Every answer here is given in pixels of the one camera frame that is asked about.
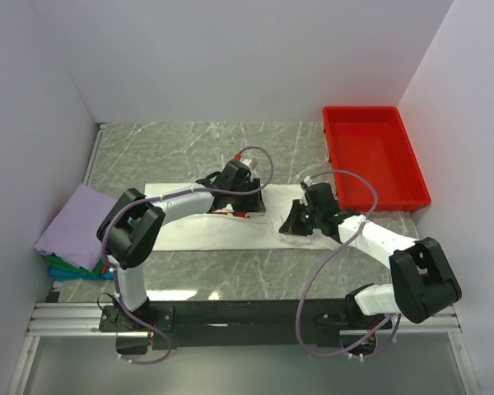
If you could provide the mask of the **white t-shirt red print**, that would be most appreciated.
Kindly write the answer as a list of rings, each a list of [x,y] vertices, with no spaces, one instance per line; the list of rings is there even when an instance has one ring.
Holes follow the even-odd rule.
[[[270,184],[262,191],[265,213],[233,216],[228,207],[214,214],[187,216],[163,225],[153,250],[335,249],[338,243],[318,230],[306,237],[278,232],[291,210],[292,201],[302,195],[297,184]]]

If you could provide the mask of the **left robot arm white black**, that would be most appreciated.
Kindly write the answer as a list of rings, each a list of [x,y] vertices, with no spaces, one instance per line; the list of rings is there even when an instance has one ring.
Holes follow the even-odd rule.
[[[255,166],[254,160],[235,156],[223,170],[163,198],[146,197],[135,188],[121,195],[96,236],[101,242],[101,259],[115,270],[114,299],[117,305],[123,304],[119,321],[128,330],[137,331],[148,320],[142,264],[151,254],[161,227],[228,207],[235,215],[264,213],[261,181],[253,176]]]

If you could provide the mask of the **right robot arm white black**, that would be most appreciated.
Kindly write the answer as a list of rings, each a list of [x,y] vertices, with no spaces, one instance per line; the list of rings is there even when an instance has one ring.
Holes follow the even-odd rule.
[[[349,325],[363,328],[377,314],[402,314],[412,323],[422,323],[462,299],[462,289],[437,240],[399,235],[356,210],[343,210],[325,182],[303,183],[301,188],[304,195],[292,201],[281,234],[307,237],[318,230],[390,271],[389,284],[364,286],[350,294],[352,303],[344,310]]]

